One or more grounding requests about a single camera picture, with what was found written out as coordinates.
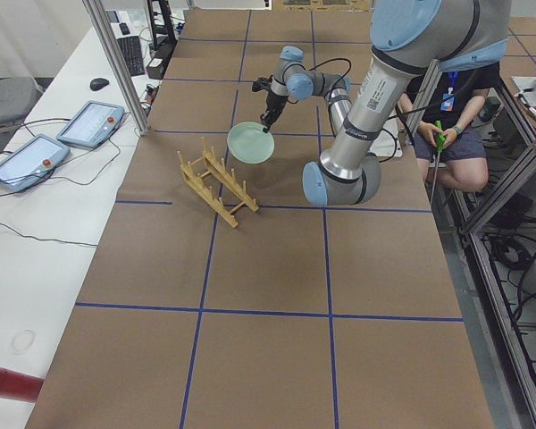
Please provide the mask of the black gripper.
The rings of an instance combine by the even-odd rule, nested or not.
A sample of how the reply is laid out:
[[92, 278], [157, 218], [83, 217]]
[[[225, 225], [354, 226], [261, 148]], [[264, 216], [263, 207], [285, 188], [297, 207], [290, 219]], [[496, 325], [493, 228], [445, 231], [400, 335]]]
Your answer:
[[264, 133], [268, 133], [271, 130], [273, 124], [281, 116], [287, 102], [287, 96], [278, 95], [273, 91], [267, 93], [266, 109], [260, 115], [260, 122], [264, 126]]

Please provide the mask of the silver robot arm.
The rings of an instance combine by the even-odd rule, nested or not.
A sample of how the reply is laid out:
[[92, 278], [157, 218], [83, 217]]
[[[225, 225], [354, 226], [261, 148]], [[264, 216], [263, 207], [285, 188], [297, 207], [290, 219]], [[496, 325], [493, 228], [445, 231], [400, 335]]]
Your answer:
[[282, 48], [274, 74], [253, 91], [267, 93], [261, 123], [270, 129], [289, 97], [322, 96], [331, 109], [336, 138], [303, 171], [306, 199], [315, 206], [352, 205], [371, 199], [381, 183], [379, 161], [370, 151], [409, 81], [432, 60], [442, 71], [479, 68], [507, 50], [508, 1], [381, 1], [371, 19], [372, 62], [356, 100], [338, 74], [309, 71], [304, 53]]

